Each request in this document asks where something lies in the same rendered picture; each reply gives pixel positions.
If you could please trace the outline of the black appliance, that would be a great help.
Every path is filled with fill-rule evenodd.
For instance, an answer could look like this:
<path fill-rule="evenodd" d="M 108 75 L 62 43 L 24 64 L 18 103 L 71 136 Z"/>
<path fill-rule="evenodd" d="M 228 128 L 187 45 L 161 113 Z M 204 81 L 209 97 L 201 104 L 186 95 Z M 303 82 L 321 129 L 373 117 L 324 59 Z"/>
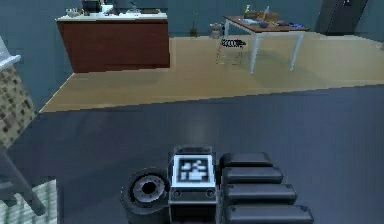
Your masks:
<path fill-rule="evenodd" d="M 82 8 L 85 13 L 100 13 L 102 11 L 99 0 L 82 0 Z"/>

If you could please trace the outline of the grey bin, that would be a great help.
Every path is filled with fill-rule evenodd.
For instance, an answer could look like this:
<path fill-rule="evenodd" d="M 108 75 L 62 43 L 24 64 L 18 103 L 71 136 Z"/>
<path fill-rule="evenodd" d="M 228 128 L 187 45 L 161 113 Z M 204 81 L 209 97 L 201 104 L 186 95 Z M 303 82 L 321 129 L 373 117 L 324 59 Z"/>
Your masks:
<path fill-rule="evenodd" d="M 211 23 L 211 34 L 210 37 L 212 39 L 219 39 L 222 33 L 222 24 L 221 23 Z"/>

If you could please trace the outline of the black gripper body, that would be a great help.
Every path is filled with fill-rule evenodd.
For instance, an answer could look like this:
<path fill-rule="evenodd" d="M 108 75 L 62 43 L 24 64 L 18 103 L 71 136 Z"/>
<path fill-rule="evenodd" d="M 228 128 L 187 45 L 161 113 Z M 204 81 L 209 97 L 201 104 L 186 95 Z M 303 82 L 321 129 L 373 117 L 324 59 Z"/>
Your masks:
<path fill-rule="evenodd" d="M 145 168 L 134 173 L 120 193 L 128 224 L 169 224 L 169 190 L 164 169 Z"/>

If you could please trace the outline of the brown table white legs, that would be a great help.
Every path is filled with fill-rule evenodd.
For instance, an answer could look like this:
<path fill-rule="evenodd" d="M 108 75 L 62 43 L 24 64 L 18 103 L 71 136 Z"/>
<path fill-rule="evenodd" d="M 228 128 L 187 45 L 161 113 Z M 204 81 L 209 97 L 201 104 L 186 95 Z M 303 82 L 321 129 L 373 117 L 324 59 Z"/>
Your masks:
<path fill-rule="evenodd" d="M 290 57 L 289 69 L 295 67 L 296 58 L 304 39 L 304 34 L 308 31 L 306 27 L 276 26 L 270 23 L 267 28 L 261 28 L 259 25 L 250 25 L 244 21 L 243 16 L 225 16 L 224 36 L 229 36 L 230 26 L 237 27 L 252 36 L 252 50 L 250 56 L 249 73 L 252 74 L 255 69 L 256 58 L 259 50 L 259 42 L 265 36 L 296 36 L 297 40 Z"/>

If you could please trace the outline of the dark room door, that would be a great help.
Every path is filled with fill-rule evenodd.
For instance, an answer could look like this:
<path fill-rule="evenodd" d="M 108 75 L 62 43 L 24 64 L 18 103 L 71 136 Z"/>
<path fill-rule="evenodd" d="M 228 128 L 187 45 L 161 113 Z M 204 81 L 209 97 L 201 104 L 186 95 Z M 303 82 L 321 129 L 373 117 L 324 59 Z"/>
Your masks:
<path fill-rule="evenodd" d="M 353 35 L 368 0 L 337 0 L 326 34 Z"/>

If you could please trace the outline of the brown kitchen counter white top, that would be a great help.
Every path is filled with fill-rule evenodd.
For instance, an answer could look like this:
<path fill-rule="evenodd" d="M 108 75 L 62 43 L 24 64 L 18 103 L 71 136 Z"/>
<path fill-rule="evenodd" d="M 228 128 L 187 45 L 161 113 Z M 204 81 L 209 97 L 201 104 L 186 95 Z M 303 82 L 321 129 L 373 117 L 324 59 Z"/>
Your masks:
<path fill-rule="evenodd" d="M 75 73 L 168 68 L 165 13 L 120 13 L 56 19 Z"/>

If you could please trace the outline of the grey metal stand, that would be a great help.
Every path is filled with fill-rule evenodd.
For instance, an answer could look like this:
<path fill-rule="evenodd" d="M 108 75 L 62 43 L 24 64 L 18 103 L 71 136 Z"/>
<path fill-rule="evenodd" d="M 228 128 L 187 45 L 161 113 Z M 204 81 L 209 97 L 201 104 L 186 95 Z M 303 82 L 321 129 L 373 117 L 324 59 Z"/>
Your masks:
<path fill-rule="evenodd" d="M 15 194 L 20 194 L 32 211 L 41 216 L 46 208 L 32 187 L 8 156 L 5 149 L 0 147 L 0 200 L 8 207 L 17 204 Z"/>

